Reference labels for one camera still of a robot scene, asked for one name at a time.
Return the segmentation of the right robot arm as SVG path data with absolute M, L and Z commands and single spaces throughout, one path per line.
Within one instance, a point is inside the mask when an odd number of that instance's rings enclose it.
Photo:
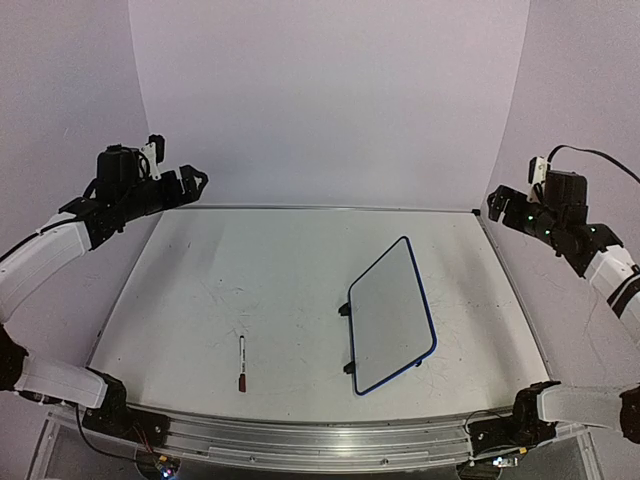
M 531 194 L 498 186 L 487 198 L 488 218 L 551 247 L 624 326 L 638 330 L 639 264 L 607 225 L 588 223 L 586 178 L 550 171 L 529 181 Z M 531 448 L 553 439 L 560 423 L 613 430 L 636 444 L 639 386 L 537 382 L 516 394 L 510 415 L 474 423 L 472 437 L 476 448 L 492 449 L 500 439 L 513 448 Z

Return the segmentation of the whiteboard marker pen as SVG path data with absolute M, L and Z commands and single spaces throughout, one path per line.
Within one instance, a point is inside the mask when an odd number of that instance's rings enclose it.
M 246 375 L 246 339 L 244 335 L 239 337 L 239 375 Z

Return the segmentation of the red marker cap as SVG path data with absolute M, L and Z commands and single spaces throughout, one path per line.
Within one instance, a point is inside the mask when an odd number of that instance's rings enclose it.
M 247 391 L 247 386 L 246 386 L 246 375 L 244 373 L 239 375 L 239 379 L 238 379 L 238 390 L 241 393 L 245 393 Z

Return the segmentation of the aluminium front rail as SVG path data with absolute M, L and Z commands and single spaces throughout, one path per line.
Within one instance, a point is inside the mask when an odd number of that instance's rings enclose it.
M 277 422 L 134 407 L 124 436 L 69 405 L 48 413 L 31 479 L 598 479 L 590 431 L 508 410 L 369 422 Z

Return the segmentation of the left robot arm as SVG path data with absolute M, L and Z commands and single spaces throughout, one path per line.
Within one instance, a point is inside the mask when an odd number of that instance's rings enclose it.
M 208 183 L 190 165 L 162 171 L 165 139 L 151 135 L 140 148 L 111 145 L 97 157 L 84 193 L 1 257 L 1 321 L 64 266 L 96 250 L 125 226 L 197 202 Z M 1 334 L 1 388 L 44 405 L 78 409 L 84 429 L 110 437 L 163 444 L 168 416 L 129 406 L 123 382 L 91 368 L 48 360 Z

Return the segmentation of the blue framed whiteboard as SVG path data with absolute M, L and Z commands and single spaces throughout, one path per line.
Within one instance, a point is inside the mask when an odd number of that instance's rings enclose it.
M 347 290 L 339 315 L 348 319 L 350 361 L 343 372 L 362 397 L 421 366 L 438 340 L 419 266 L 399 237 Z

